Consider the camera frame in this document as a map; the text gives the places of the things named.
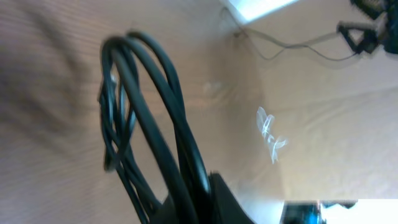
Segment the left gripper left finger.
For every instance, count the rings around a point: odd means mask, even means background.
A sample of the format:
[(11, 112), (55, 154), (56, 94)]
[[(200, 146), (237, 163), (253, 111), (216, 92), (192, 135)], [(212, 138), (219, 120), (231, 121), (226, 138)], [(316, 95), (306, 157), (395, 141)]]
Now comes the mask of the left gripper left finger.
[(158, 211), (151, 216), (150, 224), (179, 224), (179, 217), (175, 211), (174, 202), (168, 195)]

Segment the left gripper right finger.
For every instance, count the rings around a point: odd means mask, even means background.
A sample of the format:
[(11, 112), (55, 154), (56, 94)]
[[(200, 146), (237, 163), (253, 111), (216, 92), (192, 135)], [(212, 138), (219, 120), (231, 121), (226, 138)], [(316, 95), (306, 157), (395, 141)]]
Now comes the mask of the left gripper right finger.
[(212, 193), (211, 224), (254, 224), (219, 173), (209, 176)]

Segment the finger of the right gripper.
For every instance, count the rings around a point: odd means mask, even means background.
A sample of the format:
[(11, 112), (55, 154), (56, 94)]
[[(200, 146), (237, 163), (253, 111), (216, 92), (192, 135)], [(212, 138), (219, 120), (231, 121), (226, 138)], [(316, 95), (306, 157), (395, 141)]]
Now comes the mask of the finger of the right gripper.
[(336, 29), (355, 54), (372, 54), (379, 47), (376, 28), (370, 24), (339, 22)]

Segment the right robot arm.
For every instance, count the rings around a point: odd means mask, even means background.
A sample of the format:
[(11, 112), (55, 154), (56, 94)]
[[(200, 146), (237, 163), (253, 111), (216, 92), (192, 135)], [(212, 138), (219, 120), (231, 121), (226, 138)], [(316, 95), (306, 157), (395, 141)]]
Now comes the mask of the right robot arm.
[(341, 21), (336, 27), (355, 54), (372, 54), (379, 46), (385, 52), (397, 54), (397, 0), (351, 0), (371, 24)]

